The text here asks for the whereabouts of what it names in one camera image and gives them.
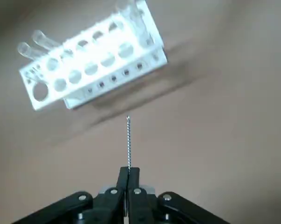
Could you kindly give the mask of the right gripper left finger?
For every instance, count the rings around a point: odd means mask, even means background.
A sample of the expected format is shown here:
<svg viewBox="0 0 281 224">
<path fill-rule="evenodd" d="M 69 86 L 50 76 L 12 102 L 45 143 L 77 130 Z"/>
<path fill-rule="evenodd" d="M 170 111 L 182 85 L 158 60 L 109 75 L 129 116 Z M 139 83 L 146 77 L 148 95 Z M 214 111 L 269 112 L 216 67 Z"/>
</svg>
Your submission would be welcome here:
<svg viewBox="0 0 281 224">
<path fill-rule="evenodd" d="M 121 167 L 117 184 L 93 197 L 75 192 L 17 221 L 15 224 L 110 224 L 122 206 L 129 169 Z"/>
</svg>

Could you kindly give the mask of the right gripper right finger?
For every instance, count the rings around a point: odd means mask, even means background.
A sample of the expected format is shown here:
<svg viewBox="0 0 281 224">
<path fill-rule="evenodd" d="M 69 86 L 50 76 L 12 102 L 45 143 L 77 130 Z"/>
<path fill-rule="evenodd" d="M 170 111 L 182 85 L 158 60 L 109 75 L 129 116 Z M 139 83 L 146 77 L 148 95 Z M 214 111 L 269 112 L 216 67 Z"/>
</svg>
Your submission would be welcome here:
<svg viewBox="0 0 281 224">
<path fill-rule="evenodd" d="M 174 192 L 159 196 L 139 184 L 140 169 L 128 177 L 129 223 L 131 224 L 225 224 L 226 221 Z"/>
</svg>

